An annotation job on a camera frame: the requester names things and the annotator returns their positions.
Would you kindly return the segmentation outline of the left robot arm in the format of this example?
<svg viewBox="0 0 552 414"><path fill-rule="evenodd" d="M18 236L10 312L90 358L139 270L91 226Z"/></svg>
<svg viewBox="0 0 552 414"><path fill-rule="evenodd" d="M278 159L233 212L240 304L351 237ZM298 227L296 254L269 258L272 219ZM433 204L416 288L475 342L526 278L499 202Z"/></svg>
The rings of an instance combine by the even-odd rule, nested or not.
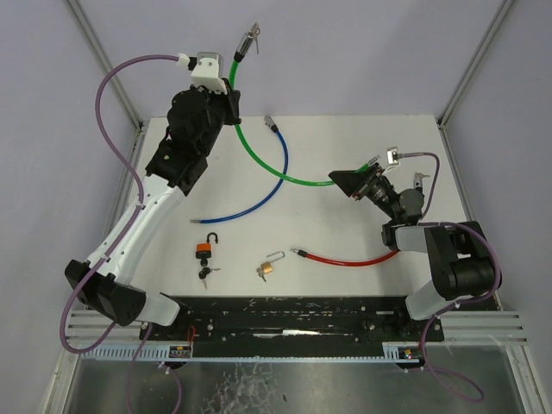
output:
<svg viewBox="0 0 552 414"><path fill-rule="evenodd" d="M206 170L223 126L240 123L240 96L221 78L173 97L165 135L146 166L137 199L100 247L86 260L66 266L66 279L81 303L120 326L173 323L177 302L136 287L135 271L161 224Z"/></svg>

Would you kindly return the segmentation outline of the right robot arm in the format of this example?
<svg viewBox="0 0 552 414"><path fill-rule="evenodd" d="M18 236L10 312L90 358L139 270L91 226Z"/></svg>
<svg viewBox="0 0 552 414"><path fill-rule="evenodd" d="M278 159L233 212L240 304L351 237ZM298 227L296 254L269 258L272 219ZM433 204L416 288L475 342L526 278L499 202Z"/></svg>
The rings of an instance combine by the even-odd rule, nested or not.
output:
<svg viewBox="0 0 552 414"><path fill-rule="evenodd" d="M424 320L464 303L484 301L500 287L496 254L477 222L421 222L427 200L424 174L417 172L413 186L401 192L378 163L363 171L333 171L329 178L347 197L367 198L390 218L381 230L390 250L427 255L430 281L405 299L411 319Z"/></svg>

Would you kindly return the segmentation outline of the brass padlock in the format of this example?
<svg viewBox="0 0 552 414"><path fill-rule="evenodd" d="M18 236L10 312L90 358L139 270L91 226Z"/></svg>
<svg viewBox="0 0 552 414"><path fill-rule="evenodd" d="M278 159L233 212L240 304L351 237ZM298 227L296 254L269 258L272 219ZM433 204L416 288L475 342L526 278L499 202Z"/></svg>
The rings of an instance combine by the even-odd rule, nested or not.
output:
<svg viewBox="0 0 552 414"><path fill-rule="evenodd" d="M277 260L285 258L284 251L277 251L267 256L267 260L261 263L257 269L257 275L264 281L267 282L266 276L273 271L273 263Z"/></svg>

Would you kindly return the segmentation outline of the orange black padlock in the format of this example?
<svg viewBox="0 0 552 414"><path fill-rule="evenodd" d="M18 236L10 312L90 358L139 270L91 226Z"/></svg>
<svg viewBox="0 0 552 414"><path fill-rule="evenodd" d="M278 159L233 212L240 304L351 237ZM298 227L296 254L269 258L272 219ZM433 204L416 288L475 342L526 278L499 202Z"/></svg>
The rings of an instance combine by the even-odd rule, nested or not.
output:
<svg viewBox="0 0 552 414"><path fill-rule="evenodd" d="M206 241L199 243L196 246L195 258L199 260L201 267L207 267L209 259L212 257L212 243L210 238L214 239L214 243L218 243L218 234L215 232L210 232L206 236Z"/></svg>

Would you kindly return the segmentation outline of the black padlock keys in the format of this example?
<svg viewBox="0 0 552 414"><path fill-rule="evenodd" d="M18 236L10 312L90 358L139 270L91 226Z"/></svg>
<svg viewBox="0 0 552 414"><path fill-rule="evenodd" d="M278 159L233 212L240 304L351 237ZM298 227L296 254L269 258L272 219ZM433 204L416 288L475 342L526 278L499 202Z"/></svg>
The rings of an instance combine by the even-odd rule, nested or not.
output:
<svg viewBox="0 0 552 414"><path fill-rule="evenodd" d="M213 272L217 272L217 271L220 271L220 268L203 267L203 268L198 272L198 278L201 280L201 282L202 282L202 284L203 284L205 290L208 289L208 284L207 284L207 279L208 279L208 277L209 277Z"/></svg>

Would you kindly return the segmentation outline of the right aluminium frame post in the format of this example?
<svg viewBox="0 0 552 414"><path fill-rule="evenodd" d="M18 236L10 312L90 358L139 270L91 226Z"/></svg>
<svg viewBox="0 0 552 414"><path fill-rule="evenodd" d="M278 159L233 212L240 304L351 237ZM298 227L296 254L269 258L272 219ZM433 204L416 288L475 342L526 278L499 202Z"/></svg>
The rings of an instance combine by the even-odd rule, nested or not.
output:
<svg viewBox="0 0 552 414"><path fill-rule="evenodd" d="M500 2L477 47L475 48L474 53L468 61L466 68L462 72L452 95L447 101L441 114L436 119L437 126L440 129L444 129L453 117L456 108L474 80L474 77L482 65L487 53L490 51L491 46L494 43L494 39L505 25L510 13L513 11L517 3L518 1L516 0L503 0Z"/></svg>

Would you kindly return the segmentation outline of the aluminium frame post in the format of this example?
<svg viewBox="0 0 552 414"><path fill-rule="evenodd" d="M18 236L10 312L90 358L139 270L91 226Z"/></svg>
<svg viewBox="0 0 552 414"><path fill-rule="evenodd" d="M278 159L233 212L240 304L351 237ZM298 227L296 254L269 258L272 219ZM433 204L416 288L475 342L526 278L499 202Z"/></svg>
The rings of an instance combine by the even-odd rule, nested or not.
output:
<svg viewBox="0 0 552 414"><path fill-rule="evenodd" d="M78 0L63 0L62 3L66 6L67 11L74 20L103 75L107 74L114 68L114 66L111 63L110 58L106 53L89 16L85 12L85 8L82 3ZM140 117L135 105L131 102L129 94L122 85L122 82L117 76L115 76L110 81L110 84L117 102L122 107L131 125L135 129L141 129L143 126L143 120Z"/></svg>
<svg viewBox="0 0 552 414"><path fill-rule="evenodd" d="M436 119L437 126L440 129L444 129L453 117L456 108L474 80L474 77L482 65L487 53L490 51L491 46L494 43L494 39L505 25L510 13L513 11L517 3L518 1L516 0L503 0L500 2L477 47L475 48L474 53L468 61L466 68L462 72L452 95L447 101L441 114Z"/></svg>

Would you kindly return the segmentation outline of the left aluminium frame post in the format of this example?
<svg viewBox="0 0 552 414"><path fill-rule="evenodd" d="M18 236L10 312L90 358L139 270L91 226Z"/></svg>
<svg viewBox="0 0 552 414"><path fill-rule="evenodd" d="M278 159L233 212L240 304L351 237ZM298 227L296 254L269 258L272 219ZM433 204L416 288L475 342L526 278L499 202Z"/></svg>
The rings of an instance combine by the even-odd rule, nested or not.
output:
<svg viewBox="0 0 552 414"><path fill-rule="evenodd" d="M62 3L66 6L67 11L74 20L103 75L107 74L114 68L114 66L111 63L110 58L106 53L89 16L85 12L85 8L82 3L78 0L63 0ZM135 129L141 129L143 126L143 120L140 117L135 105L131 102L129 94L122 85L122 82L117 76L115 76L110 81L110 84L117 102L122 107L131 125Z"/></svg>

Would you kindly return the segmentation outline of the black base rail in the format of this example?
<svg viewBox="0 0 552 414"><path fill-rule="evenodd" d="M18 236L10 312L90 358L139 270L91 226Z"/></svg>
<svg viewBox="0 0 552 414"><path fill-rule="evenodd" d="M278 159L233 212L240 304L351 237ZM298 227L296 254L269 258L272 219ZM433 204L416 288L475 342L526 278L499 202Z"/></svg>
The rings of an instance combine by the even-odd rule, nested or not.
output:
<svg viewBox="0 0 552 414"><path fill-rule="evenodd" d="M405 298L178 297L174 322L153 326L153 342L261 338L350 338L360 342L442 342L438 322L410 318Z"/></svg>

